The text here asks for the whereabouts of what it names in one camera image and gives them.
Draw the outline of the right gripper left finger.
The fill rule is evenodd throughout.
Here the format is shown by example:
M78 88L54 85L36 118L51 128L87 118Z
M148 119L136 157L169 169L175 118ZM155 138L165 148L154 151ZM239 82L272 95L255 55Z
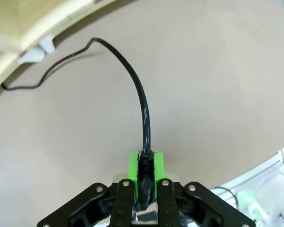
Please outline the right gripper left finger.
M56 211L40 220L38 227L93 227L108 216L109 226L129 227L135 202L138 154L129 156L126 178L109 187L94 183Z

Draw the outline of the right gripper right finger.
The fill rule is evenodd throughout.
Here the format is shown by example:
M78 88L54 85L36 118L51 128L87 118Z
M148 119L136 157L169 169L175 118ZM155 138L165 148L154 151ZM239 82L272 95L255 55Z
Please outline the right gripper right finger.
M166 178L162 153L154 154L158 225L179 227L183 213L199 227L254 227L255 222L199 182L182 186Z

